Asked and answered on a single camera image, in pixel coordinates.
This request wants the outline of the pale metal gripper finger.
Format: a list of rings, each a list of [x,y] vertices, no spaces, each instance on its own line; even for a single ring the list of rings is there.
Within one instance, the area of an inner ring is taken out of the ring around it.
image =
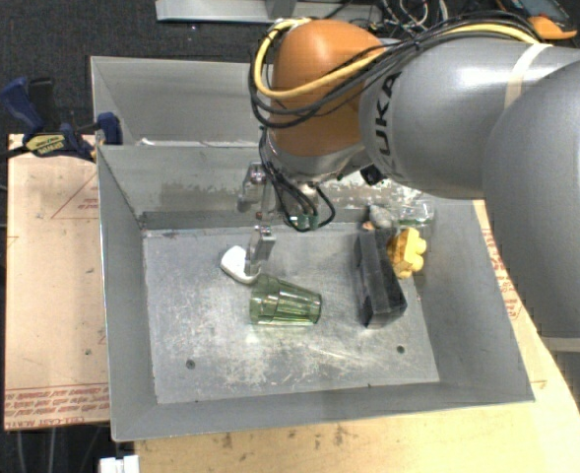
[[[250,163],[237,196],[237,210],[240,213],[247,212],[252,205],[261,201],[265,184],[263,165],[259,162]]]
[[[244,272],[247,276],[254,277],[260,272],[262,264],[269,259],[276,240],[270,226],[258,225],[254,228],[246,248]]]

